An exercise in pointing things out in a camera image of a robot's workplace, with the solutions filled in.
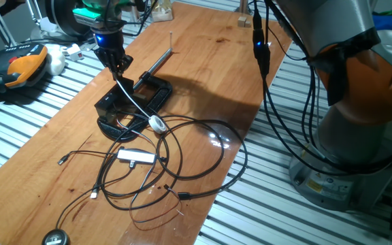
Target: wood grain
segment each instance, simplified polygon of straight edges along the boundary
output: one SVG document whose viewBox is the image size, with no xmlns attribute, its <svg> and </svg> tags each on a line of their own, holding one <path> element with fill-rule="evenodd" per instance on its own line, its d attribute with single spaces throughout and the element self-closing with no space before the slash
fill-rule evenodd
<svg viewBox="0 0 392 245">
<path fill-rule="evenodd" d="M 125 76 L 137 80 L 168 49 L 169 32 L 173 31 L 174 54 L 156 74 L 174 87 L 161 113 L 224 120 L 245 136 L 263 94 L 252 52 L 252 29 L 237 27 L 238 13 L 183 3 L 174 3 L 173 8 L 173 21 L 150 25 L 127 48 L 135 61 Z M 271 22 L 270 27 L 288 48 L 291 41 L 278 23 Z M 268 81 L 273 80 L 284 56 L 272 36 L 270 41 L 274 45 Z M 57 161 L 70 150 L 106 151 L 110 147 L 112 142 L 97 127 L 93 105 L 113 85 L 109 71 L 104 69 L 0 169 L 0 244 L 39 244 L 54 229 L 63 208 L 93 186 L 100 157 L 77 154 L 62 166 Z M 201 179 L 178 181 L 175 191 L 198 193 L 222 184 L 240 144 L 228 130 L 214 128 L 230 139 L 223 162 Z M 156 137 L 150 129 L 144 133 L 152 139 Z M 184 127 L 176 135 L 184 151 L 183 175 L 202 172 L 220 154 L 216 141 L 200 127 Z M 167 139 L 170 168 L 176 171 L 178 148 L 170 137 Z M 154 150 L 143 139 L 123 145 Z M 127 163 L 116 162 L 109 179 L 124 175 L 128 168 Z M 110 186 L 110 190 L 124 193 L 138 189 L 148 170 L 149 166 L 137 165 L 128 178 Z M 160 171 L 156 166 L 154 172 Z M 135 205 L 156 199 L 165 192 L 162 186 L 171 182 L 172 177 L 165 174 L 137 198 Z M 112 208 L 100 193 L 98 199 L 85 197 L 72 206 L 61 229 L 69 234 L 72 244 L 192 244 L 214 198 L 183 201 L 182 207 L 178 206 L 182 214 L 171 212 L 137 228 L 128 212 Z M 114 203 L 128 206 L 129 201 L 118 199 Z M 175 202 L 176 198 L 169 195 L 134 215 L 137 219 L 156 216 Z"/>
</svg>

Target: black connector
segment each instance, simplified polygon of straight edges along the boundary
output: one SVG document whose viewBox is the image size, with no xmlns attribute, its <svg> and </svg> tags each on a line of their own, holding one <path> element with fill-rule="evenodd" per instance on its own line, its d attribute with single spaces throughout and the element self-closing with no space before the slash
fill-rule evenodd
<svg viewBox="0 0 392 245">
<path fill-rule="evenodd" d="M 258 9 L 255 9 L 253 16 L 253 28 L 253 53 L 258 61 L 261 75 L 266 76 L 270 70 L 270 49 L 264 41 L 263 24 Z"/>
<path fill-rule="evenodd" d="M 258 9 L 255 10 L 253 16 L 253 53 L 258 63 L 261 60 L 261 49 L 264 47 L 264 32 L 261 16 L 259 15 Z"/>
<path fill-rule="evenodd" d="M 180 200 L 190 200 L 191 199 L 191 194 L 190 193 L 178 193 L 178 196 L 180 197 Z"/>
</svg>

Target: white cable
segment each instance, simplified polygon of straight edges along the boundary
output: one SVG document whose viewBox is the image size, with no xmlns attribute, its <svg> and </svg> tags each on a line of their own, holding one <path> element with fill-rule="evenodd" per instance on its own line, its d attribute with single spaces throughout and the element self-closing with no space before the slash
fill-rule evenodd
<svg viewBox="0 0 392 245">
<path fill-rule="evenodd" d="M 120 84 L 120 82 L 116 81 L 117 85 L 119 85 L 120 89 L 122 90 L 122 92 L 128 97 L 128 99 L 131 101 L 131 103 L 133 105 L 136 106 L 136 108 L 138 110 L 140 110 L 147 118 L 150 118 L 150 116 L 140 107 L 140 105 L 138 105 L 133 98 L 131 98 L 131 96 L 128 94 L 128 92 L 125 90 L 125 88 L 122 86 L 122 84 Z"/>
<path fill-rule="evenodd" d="M 119 119 L 117 120 L 117 123 L 118 123 L 122 128 L 128 129 L 128 127 L 124 126 L 124 125 L 119 121 Z M 135 134 L 137 134 L 137 135 L 139 135 L 139 136 L 142 136 L 145 140 L 149 141 L 149 142 L 152 144 L 152 146 L 154 146 L 154 148 L 157 148 L 157 147 L 155 146 L 154 142 L 153 142 L 150 138 L 148 138 L 146 135 L 144 135 L 143 133 L 139 133 L 139 132 L 134 131 L 134 130 L 131 130 L 131 132 L 133 132 L 133 133 L 135 133 Z"/>
<path fill-rule="evenodd" d="M 133 105 L 137 107 L 139 111 L 141 111 L 147 118 L 149 118 L 149 125 L 154 129 L 154 131 L 158 134 L 162 134 L 166 132 L 166 126 L 163 121 L 159 116 L 153 115 L 149 116 L 141 107 L 138 105 L 133 98 L 128 94 L 128 92 L 125 90 L 125 88 L 120 84 L 120 82 L 116 81 L 117 85 L 119 85 L 120 89 L 123 91 L 123 93 L 128 97 L 128 99 L 132 102 Z"/>
</svg>

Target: blue led light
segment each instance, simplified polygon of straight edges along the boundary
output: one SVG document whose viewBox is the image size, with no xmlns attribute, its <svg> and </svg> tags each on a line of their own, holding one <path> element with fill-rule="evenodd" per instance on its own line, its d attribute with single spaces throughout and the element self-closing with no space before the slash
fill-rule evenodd
<svg viewBox="0 0 392 245">
<path fill-rule="evenodd" d="M 101 36 L 99 36 L 99 35 L 96 35 L 96 39 L 98 40 L 98 42 L 101 42 L 102 39 L 103 39 L 103 37 L 101 37 Z"/>
</svg>

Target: usb connector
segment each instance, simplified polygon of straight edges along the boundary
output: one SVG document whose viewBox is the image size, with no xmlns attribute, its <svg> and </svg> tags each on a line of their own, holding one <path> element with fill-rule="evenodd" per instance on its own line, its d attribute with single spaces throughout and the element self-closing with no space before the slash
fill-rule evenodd
<svg viewBox="0 0 392 245">
<path fill-rule="evenodd" d="M 96 199 L 98 197 L 98 189 L 94 189 L 90 194 L 91 199 Z"/>
</svg>

